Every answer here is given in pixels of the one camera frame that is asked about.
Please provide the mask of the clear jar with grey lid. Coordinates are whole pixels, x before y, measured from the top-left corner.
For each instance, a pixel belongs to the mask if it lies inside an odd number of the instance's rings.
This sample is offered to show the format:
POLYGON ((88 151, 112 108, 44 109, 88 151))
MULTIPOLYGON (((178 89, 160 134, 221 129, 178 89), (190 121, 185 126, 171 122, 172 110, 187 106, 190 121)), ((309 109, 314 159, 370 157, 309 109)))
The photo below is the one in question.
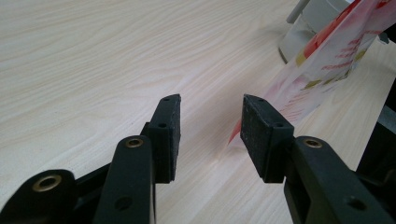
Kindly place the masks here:
POLYGON ((287 63, 308 41, 335 19, 354 0, 299 0, 287 17, 290 29, 278 45, 287 63))

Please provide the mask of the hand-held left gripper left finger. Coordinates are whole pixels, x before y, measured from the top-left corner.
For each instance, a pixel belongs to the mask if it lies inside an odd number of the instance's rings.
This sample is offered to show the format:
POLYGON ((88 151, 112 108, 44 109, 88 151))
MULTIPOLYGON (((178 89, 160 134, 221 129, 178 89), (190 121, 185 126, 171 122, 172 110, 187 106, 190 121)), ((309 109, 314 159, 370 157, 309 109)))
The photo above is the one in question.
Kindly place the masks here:
POLYGON ((92 224, 156 223, 156 186, 176 178, 180 104, 163 97, 141 134, 119 141, 92 224))

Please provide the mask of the red and white plastic bag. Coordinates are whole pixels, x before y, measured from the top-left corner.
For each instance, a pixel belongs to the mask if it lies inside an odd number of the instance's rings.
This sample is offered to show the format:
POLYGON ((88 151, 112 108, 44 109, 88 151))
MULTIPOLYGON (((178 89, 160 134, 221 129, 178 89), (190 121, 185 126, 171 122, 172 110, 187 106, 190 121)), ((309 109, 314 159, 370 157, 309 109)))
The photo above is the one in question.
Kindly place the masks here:
POLYGON ((396 23, 396 0, 354 0, 254 94, 296 125, 355 70, 396 23))

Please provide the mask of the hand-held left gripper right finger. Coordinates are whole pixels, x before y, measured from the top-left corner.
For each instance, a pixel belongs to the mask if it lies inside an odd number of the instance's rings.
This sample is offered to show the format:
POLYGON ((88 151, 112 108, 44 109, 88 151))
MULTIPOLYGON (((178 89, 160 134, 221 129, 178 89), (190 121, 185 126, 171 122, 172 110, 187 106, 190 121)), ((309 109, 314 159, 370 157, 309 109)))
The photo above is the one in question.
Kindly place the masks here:
POLYGON ((240 136, 260 178, 280 183, 294 224, 394 224, 394 173, 384 182, 350 170, 331 146, 246 94, 240 136))

